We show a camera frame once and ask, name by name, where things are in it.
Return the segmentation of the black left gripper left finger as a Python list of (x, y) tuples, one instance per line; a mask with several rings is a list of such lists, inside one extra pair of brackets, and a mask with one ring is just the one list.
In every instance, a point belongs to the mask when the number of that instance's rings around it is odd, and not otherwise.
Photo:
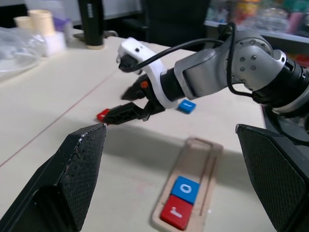
[(2, 232), (81, 231), (97, 184), (107, 126), (69, 134), (0, 220)]

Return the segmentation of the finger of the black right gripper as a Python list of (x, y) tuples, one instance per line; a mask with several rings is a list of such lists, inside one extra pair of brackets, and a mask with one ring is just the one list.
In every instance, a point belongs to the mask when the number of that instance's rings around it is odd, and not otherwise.
[(143, 99), (145, 94), (143, 88), (141, 87), (141, 82), (135, 82), (130, 86), (121, 96), (122, 100), (125, 101), (135, 101), (138, 99)]
[(109, 109), (103, 118), (103, 122), (110, 125), (120, 125), (135, 119), (141, 119), (144, 109), (133, 102), (119, 105)]

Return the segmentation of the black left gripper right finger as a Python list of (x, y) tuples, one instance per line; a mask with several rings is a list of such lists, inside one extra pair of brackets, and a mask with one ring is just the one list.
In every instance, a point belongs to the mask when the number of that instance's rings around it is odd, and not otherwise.
[(287, 137), (236, 126), (250, 182), (274, 229), (309, 230), (309, 159)]

